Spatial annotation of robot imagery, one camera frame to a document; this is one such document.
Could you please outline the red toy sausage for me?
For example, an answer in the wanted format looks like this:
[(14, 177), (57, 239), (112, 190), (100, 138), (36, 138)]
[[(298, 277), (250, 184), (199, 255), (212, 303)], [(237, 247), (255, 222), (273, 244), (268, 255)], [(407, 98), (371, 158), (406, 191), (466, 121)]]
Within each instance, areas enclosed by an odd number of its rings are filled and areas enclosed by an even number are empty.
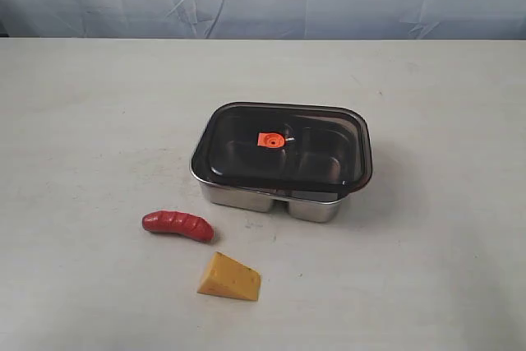
[(145, 215), (142, 227), (151, 233), (178, 234), (197, 242), (211, 242), (213, 227), (203, 218), (179, 211), (159, 210)]

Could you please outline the yellow toy cheese wedge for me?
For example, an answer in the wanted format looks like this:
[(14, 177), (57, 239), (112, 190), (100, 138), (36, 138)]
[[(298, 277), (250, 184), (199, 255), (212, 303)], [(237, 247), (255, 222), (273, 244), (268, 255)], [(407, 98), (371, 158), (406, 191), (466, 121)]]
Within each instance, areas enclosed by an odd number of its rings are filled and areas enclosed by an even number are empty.
[(215, 252), (201, 277), (200, 294), (255, 302), (259, 298), (261, 275), (239, 261)]

